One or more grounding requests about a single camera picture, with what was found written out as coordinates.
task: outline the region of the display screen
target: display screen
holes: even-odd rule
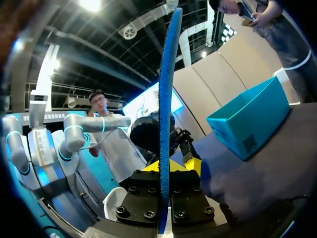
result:
[[[146,116],[155,110],[158,110],[158,91],[159,83],[156,83],[151,88],[141,93],[138,97],[128,103],[122,110],[124,114],[131,118],[131,124],[140,117]],[[176,112],[184,105],[174,92],[172,91],[171,111]]]

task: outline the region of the gray robot arm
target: gray robot arm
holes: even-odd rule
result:
[[[70,114],[64,119],[65,140],[62,142],[59,153],[61,157],[71,158],[85,144],[84,132],[112,131],[119,127],[128,127],[129,117],[82,117]]]
[[[2,119],[5,142],[10,150],[10,160],[22,173],[30,171],[30,163],[25,154],[24,146],[19,133],[19,122],[15,116],[7,116]]]

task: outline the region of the blue sponge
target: blue sponge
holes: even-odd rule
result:
[[[159,87],[159,142],[160,142],[160,189],[161,189],[161,216],[158,233],[163,234],[166,226],[169,201],[169,130],[171,97],[175,60],[182,24],[183,9],[177,8],[172,16],[165,46],[163,50]]]

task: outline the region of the white t-shirt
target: white t-shirt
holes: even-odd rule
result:
[[[111,114],[109,117],[121,117],[120,114]],[[139,149],[132,143],[127,132],[118,128],[103,133],[93,133],[92,141],[99,142],[100,152],[105,157],[109,168],[117,182],[130,177],[135,170],[141,170],[146,160]]]

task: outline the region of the beige wall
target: beige wall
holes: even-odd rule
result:
[[[282,65],[268,43],[241,26],[240,18],[225,16],[225,23],[237,34],[225,45],[190,67],[174,73],[173,86],[186,107],[177,112],[177,124],[203,137],[211,129],[206,118],[239,93],[272,78]],[[290,103],[297,102],[290,82],[283,84]]]
[[[271,72],[275,72],[282,68],[282,64],[277,57],[277,54],[269,46],[267,41],[254,33],[251,27],[242,26],[241,21],[242,18],[238,15],[225,15],[223,18],[223,22],[232,27],[232,29],[237,32],[237,35],[240,35],[245,40],[246,44],[261,56],[265,65]]]
[[[233,68],[218,52],[192,65],[221,106],[246,90]]]
[[[174,73],[173,86],[186,103],[205,134],[211,132],[206,122],[212,112],[220,108],[216,97],[192,67]]]

